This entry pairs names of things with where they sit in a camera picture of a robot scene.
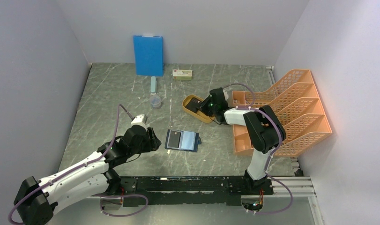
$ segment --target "blue folder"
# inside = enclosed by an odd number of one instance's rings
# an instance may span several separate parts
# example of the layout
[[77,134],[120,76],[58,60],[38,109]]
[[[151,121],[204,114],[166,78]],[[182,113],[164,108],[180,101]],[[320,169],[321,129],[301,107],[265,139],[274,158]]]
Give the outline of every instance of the blue folder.
[[162,37],[133,36],[136,74],[162,76]]

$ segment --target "clear plastic cup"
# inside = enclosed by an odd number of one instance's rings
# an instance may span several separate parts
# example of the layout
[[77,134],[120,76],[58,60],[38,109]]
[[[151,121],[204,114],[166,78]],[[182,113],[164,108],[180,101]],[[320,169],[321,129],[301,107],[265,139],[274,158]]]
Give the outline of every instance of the clear plastic cup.
[[150,97],[151,106],[155,109],[159,109],[162,106],[161,98],[158,95],[152,95]]

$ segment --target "wall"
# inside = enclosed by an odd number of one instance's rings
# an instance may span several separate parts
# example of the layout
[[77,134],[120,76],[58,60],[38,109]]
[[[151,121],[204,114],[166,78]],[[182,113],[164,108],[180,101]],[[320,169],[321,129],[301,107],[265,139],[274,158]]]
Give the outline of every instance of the wall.
[[273,65],[308,0],[58,0],[90,62],[134,62],[132,35],[168,63]]
[[88,72],[55,1],[0,1],[1,225],[25,178],[57,171]]
[[310,0],[275,64],[309,68],[334,134],[301,158],[327,225],[380,225],[380,0]]

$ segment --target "marble tabletop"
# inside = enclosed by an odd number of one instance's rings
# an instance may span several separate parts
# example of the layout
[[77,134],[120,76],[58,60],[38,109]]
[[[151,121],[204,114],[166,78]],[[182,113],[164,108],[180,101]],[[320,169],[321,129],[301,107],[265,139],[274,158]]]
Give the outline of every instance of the marble tabletop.
[[[193,70],[190,81],[173,80],[173,69]],[[119,175],[133,176],[218,176],[243,175],[251,161],[250,156],[233,153],[232,127],[216,123],[203,123],[182,109],[182,101],[194,94],[205,98],[209,90],[230,83],[248,84],[254,91],[270,87],[267,71],[263,66],[166,64],[164,75],[157,77],[157,94],[162,107],[153,109],[149,103],[150,77],[136,75],[132,63],[94,63],[75,121],[69,136],[59,170],[63,170],[97,150],[112,138],[117,105],[124,105],[136,116],[146,114],[148,124],[161,140],[161,147],[144,153],[137,160],[115,167]],[[227,90],[244,90],[241,86]],[[123,135],[130,127],[130,119],[121,112],[117,135]],[[168,129],[194,131],[200,134],[202,144],[198,152],[164,148]],[[273,176],[293,176],[291,159],[273,158],[270,165]]]

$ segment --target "orange plastic organizer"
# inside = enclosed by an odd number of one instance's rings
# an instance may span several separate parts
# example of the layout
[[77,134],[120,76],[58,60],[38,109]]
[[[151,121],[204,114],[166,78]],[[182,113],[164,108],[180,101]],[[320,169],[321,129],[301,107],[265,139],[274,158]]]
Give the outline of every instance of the orange plastic organizer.
[[[255,92],[253,107],[270,105],[286,132],[275,156],[297,157],[332,133],[310,70],[293,69],[264,92]],[[252,94],[233,91],[234,106],[252,102]],[[234,153],[252,155],[245,126],[233,125]]]

